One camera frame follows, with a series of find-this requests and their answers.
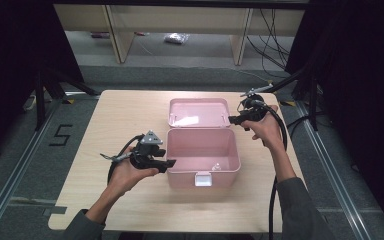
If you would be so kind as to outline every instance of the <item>dark sleeve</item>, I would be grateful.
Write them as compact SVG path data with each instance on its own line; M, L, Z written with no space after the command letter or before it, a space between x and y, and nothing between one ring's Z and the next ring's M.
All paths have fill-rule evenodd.
M335 239L300 178L278 183L277 191L283 219L282 239Z
M65 229L62 238L64 240L94 240L101 235L105 225L91 221L85 216L87 210L80 210Z

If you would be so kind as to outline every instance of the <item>pink box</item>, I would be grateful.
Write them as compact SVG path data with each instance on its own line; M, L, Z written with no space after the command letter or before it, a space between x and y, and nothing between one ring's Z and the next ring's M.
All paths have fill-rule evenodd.
M177 98L170 102L167 159L169 184L230 187L241 167L227 102L221 98Z

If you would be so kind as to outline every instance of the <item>light wood surface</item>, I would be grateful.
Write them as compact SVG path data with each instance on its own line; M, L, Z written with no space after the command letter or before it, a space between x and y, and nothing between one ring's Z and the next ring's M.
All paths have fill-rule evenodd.
M110 161L99 154L116 155L138 134L153 130L164 142L169 130L169 103L173 98L224 98L230 115L240 93L180 91L104 91L73 161L56 206L65 214L53 214L52 229L65 229L80 209L89 208L106 186ZM273 94L262 94L277 105ZM231 188L171 189L166 174L147 178L119 199L111 210L106 230L156 232L268 232L268 209L274 179L273 162L252 131L230 127L236 135L241 169ZM288 154L299 177L301 169L289 142ZM278 198L274 230L281 231Z

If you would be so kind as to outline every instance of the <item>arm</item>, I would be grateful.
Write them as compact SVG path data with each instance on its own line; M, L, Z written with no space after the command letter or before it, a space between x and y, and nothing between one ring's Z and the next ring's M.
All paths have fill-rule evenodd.
M81 210L64 231L62 239L95 239L104 230L104 221L112 206L140 180L158 174L158 169L138 170L130 161L119 163L99 199L87 210Z
M275 118L267 113L260 122L245 121L242 126L251 128L255 133L252 139L261 139L272 155L282 210L282 239L335 239L304 183L296 177Z

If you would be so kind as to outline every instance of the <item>pink lid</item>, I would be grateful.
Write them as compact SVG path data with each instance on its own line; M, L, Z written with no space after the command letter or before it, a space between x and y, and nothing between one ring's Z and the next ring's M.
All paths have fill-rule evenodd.
M223 98L175 98L170 101L168 124L180 128L226 128L229 108Z

